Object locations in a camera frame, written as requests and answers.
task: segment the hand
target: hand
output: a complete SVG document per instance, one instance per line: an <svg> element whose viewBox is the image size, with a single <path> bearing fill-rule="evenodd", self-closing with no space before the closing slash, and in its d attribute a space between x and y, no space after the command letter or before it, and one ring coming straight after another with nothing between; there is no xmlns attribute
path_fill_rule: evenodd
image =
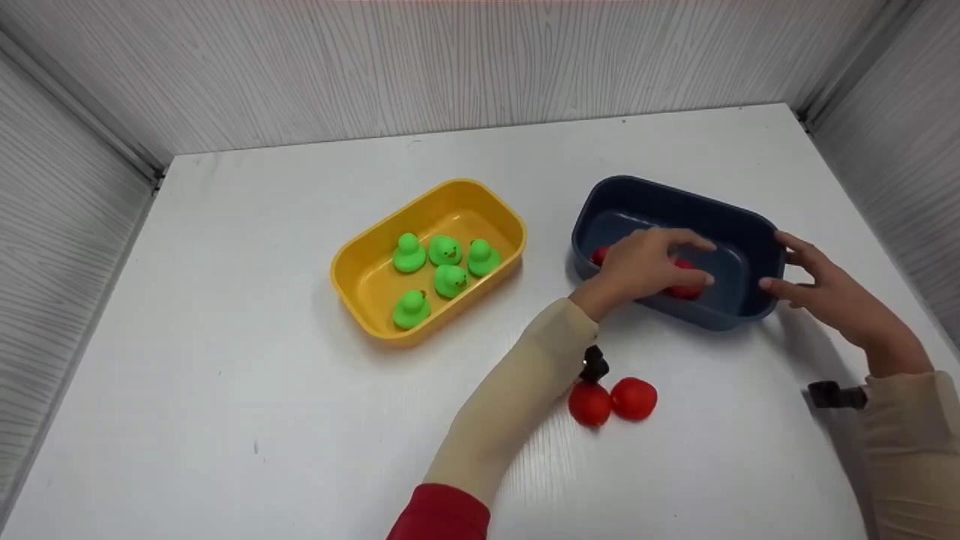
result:
<svg viewBox="0 0 960 540"><path fill-rule="evenodd" d="M607 251L598 278L609 281L624 302L657 294L675 285L705 287L713 276L703 270L679 268L670 248L689 244L698 250L717 249L690 229L633 231Z"/></svg>
<svg viewBox="0 0 960 540"><path fill-rule="evenodd" d="M684 244L703 251L716 249L690 229L633 231L610 247L600 273L574 291L570 300L599 321L613 307L667 287L713 285L713 276L707 272L679 268L673 263L676 257L670 255L670 248Z"/></svg>
<svg viewBox="0 0 960 540"><path fill-rule="evenodd" d="M876 377L932 370L916 335L843 268L793 234L777 231L774 238L790 250L787 263L801 266L814 283L763 278L761 289L789 301L794 309L805 308L840 331L847 341L864 349Z"/></svg>

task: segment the beige sleeve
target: beige sleeve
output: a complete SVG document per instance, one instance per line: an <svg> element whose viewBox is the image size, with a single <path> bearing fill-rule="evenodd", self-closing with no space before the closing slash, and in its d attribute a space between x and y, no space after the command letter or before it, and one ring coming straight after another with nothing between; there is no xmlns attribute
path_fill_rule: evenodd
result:
<svg viewBox="0 0 960 540"><path fill-rule="evenodd" d="M960 539L960 403L943 372L867 378L859 413L881 540Z"/></svg>
<svg viewBox="0 0 960 540"><path fill-rule="evenodd" d="M516 454L583 370L596 335L597 324L566 298L537 315L461 407L424 483L490 507Z"/></svg>

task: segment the red sleeve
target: red sleeve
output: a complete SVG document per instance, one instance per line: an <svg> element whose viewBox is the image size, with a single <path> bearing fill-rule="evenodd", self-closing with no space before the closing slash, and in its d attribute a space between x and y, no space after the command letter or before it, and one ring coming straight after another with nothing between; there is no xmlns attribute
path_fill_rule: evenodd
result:
<svg viewBox="0 0 960 540"><path fill-rule="evenodd" d="M490 511L472 495L438 483L417 486L387 540L484 540Z"/></svg>

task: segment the green rubber duck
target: green rubber duck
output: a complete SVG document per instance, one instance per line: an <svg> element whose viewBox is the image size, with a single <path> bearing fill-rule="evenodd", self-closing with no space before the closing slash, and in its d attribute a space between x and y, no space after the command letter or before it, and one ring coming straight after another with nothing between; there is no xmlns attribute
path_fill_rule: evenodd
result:
<svg viewBox="0 0 960 540"><path fill-rule="evenodd" d="M433 286L440 296L454 298L467 288L467 271L453 264L441 264L433 275Z"/></svg>
<svg viewBox="0 0 960 540"><path fill-rule="evenodd" d="M394 250L394 268L409 274L416 272L426 263L426 250L420 245L413 233L403 233L396 241Z"/></svg>
<svg viewBox="0 0 960 540"><path fill-rule="evenodd" d="M430 239L430 262L440 266L442 264L459 264L464 256L460 250L460 242L451 236L437 234Z"/></svg>
<svg viewBox="0 0 960 540"><path fill-rule="evenodd" d="M500 264L500 254L490 242L477 238L470 242L470 251L467 253L467 268L470 274L483 278Z"/></svg>
<svg viewBox="0 0 960 540"><path fill-rule="evenodd" d="M426 301L425 290L408 290L394 307L394 324L404 330L412 329L429 316L430 304Z"/></svg>

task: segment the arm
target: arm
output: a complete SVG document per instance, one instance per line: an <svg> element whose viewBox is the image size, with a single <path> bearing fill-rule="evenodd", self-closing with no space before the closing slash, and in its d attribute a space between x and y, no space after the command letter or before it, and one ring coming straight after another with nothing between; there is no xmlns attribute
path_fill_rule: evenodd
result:
<svg viewBox="0 0 960 540"><path fill-rule="evenodd" d="M611 246L596 277L534 318L461 407L418 487L418 492L452 488L445 492L447 496L470 496L476 502L468 510L471 517L464 519L462 512L451 512L439 500L423 503L415 492L391 540L483 538L490 515L480 508L490 507L516 454L583 370L584 350L596 338L597 323L634 298L668 286L713 282L703 271L684 270L670 261L667 252L676 244L715 249L688 230L635 232ZM438 513L446 518L457 513L453 517L459 522L472 521L472 535L462 531L427 535L424 531L436 531Z"/></svg>
<svg viewBox="0 0 960 540"><path fill-rule="evenodd" d="M960 402L917 336L814 246L787 233L813 285L765 278L760 287L804 307L864 350L870 376L858 413L867 476L883 540L960 538Z"/></svg>

